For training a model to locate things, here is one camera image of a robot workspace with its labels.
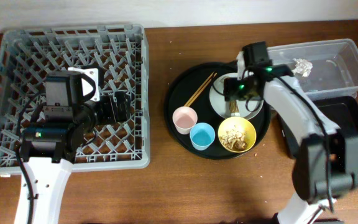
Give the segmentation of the brown snack wrapper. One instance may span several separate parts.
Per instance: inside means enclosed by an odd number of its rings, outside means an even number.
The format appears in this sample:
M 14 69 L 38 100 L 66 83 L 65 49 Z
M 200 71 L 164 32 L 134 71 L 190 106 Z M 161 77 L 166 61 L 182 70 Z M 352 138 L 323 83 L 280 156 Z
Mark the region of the brown snack wrapper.
M 239 113 L 239 107 L 237 105 L 236 100 L 231 100 L 229 102 L 229 111 L 230 111 L 231 114 Z

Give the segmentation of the yellow plastic bowl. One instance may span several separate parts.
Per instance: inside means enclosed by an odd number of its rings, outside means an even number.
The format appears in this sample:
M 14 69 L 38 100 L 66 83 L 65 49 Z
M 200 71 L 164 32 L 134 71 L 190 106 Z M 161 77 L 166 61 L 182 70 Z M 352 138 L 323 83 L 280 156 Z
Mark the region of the yellow plastic bowl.
M 248 147 L 245 151 L 240 151 L 240 152 L 234 152 L 234 151 L 230 151 L 228 149 L 226 149 L 221 141 L 219 140 L 219 142 L 221 143 L 221 145 L 223 146 L 223 148 L 225 148 L 225 150 L 229 151 L 229 152 L 233 152 L 233 153 L 243 153 L 243 152 L 247 152 L 249 150 L 252 149 L 252 147 L 254 146 L 254 144 L 256 143 L 257 140 L 257 133 L 256 130 L 253 126 L 253 124 L 248 121 L 245 118 L 241 118 L 241 117 L 230 117 L 225 119 L 218 128 L 218 139 L 223 135 L 223 132 L 227 129 L 231 129 L 233 126 L 237 126 L 239 129 L 243 129 L 246 132 L 246 140 L 248 143 Z

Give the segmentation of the light blue plastic cup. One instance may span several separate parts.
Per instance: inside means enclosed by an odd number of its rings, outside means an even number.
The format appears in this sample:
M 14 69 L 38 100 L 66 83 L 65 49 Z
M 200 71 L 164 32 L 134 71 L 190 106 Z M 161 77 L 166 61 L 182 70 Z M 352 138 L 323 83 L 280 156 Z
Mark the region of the light blue plastic cup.
M 215 130 L 208 123 L 197 123 L 190 131 L 190 140 L 193 147 L 198 151 L 204 151 L 215 140 Z

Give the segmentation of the pink plastic cup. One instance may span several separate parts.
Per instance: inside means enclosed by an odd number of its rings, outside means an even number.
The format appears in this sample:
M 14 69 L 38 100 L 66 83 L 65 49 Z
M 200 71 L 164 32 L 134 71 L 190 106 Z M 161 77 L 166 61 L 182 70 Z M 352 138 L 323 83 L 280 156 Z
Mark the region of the pink plastic cup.
M 198 121 L 198 115 L 193 108 L 181 106 L 173 112 L 172 120 L 180 134 L 189 134 Z

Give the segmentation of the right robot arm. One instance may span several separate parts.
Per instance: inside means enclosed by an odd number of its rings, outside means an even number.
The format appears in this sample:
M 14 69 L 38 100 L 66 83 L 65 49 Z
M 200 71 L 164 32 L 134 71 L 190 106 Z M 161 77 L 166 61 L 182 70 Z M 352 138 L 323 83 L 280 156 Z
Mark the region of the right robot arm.
M 237 77 L 224 81 L 225 101 L 260 99 L 272 106 L 300 148 L 292 172 L 294 194 L 273 223 L 313 223 L 358 188 L 358 134 L 341 129 L 304 93 L 288 65 L 274 65 L 265 42 L 237 56 Z

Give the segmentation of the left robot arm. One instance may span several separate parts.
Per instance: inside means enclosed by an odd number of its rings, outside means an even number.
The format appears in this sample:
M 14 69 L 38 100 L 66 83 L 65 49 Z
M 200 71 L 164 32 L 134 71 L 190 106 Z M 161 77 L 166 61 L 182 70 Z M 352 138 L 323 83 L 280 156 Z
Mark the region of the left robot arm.
M 102 96 L 102 80 L 96 67 L 70 67 L 47 75 L 46 101 L 36 107 L 29 126 L 18 131 L 22 185 L 15 223 L 58 223 L 76 151 L 88 145 L 84 135 L 97 125 L 129 120 L 130 94 Z

